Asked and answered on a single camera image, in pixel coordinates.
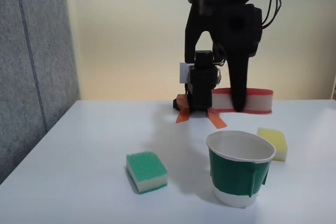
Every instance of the sponge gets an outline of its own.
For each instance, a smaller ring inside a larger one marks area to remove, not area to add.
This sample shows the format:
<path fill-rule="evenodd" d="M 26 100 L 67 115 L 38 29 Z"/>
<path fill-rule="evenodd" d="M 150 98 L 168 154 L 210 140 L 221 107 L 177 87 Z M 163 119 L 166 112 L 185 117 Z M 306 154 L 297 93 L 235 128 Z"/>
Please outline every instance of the sponge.
<path fill-rule="evenodd" d="M 140 194 L 160 189 L 168 183 L 168 172 L 154 152 L 126 156 L 126 168 Z"/>
<path fill-rule="evenodd" d="M 268 89 L 247 89 L 243 110 L 249 114 L 271 114 L 273 91 Z M 212 108 L 218 112 L 235 112 L 231 101 L 231 88 L 212 90 Z"/>
<path fill-rule="evenodd" d="M 287 157 L 287 143 L 285 135 L 281 131 L 276 131 L 272 129 L 259 128 L 258 136 L 269 141 L 276 148 L 276 153 L 273 158 L 275 161 L 286 161 Z"/>

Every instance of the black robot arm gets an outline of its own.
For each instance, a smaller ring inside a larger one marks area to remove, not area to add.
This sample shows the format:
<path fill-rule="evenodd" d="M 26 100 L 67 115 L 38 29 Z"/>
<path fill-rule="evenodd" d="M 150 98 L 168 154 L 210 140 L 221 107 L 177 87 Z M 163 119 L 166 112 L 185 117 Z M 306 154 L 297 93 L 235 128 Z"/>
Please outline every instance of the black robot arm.
<path fill-rule="evenodd" d="M 198 62 L 198 69 L 203 71 L 197 71 L 197 67 L 195 67 L 193 79 L 198 80 L 199 78 L 195 78 L 195 76 L 198 72 L 204 75 L 206 68 L 202 66 L 204 60 L 197 60 L 198 57 L 208 55 L 211 57 L 212 65 L 222 66 L 227 61 L 233 106 L 236 111 L 240 112 L 246 103 L 248 60 L 249 57 L 256 54 L 262 30 L 266 27 L 263 26 L 265 22 L 262 20 L 261 9 L 252 4 L 246 4 L 249 0 L 188 1 L 192 6 L 185 30 L 185 62 L 195 63 L 195 65 Z M 280 6 L 278 6 L 277 0 L 275 16 Z M 196 44 L 204 31 L 208 31 L 212 38 L 212 54 L 209 51 L 204 54 L 195 52 Z M 214 72 L 212 67 L 208 69 L 207 76 L 211 76 Z M 191 110 L 206 110 L 211 107 L 213 83 L 213 79 L 203 80 L 202 88 L 199 82 L 192 83 L 191 80 L 188 83 L 187 94 Z"/>

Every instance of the green sponge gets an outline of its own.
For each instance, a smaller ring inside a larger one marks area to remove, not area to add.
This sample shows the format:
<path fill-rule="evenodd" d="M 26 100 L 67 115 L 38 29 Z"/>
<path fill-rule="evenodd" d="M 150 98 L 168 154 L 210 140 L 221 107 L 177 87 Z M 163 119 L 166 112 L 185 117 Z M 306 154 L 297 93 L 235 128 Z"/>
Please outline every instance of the green sponge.
<path fill-rule="evenodd" d="M 157 190 L 168 183 L 168 173 L 154 152 L 126 156 L 126 167 L 140 194 Z"/>

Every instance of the cream wall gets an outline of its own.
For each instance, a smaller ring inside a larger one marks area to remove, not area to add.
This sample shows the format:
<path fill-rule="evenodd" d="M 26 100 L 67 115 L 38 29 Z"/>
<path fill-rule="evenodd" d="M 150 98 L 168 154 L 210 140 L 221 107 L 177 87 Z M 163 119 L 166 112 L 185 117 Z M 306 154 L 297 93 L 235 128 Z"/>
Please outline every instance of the cream wall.
<path fill-rule="evenodd" d="M 329 99 L 336 73 L 336 1 L 282 0 L 250 60 L 248 86 L 276 99 Z M 267 10 L 268 0 L 253 0 Z M 68 0 L 81 96 L 173 100 L 184 91 L 187 0 Z M 202 35 L 198 49 L 211 49 Z M 227 66 L 222 83 L 228 87 Z"/>

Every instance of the paper cup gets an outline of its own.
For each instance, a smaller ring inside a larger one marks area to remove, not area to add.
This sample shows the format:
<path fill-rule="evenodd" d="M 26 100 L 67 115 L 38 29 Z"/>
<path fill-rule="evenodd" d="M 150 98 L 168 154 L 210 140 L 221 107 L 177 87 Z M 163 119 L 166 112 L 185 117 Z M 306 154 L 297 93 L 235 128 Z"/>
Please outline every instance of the paper cup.
<path fill-rule="evenodd" d="M 231 207 L 252 205 L 266 182 L 275 147 L 242 131 L 219 131 L 209 135 L 206 143 L 216 197 Z"/>

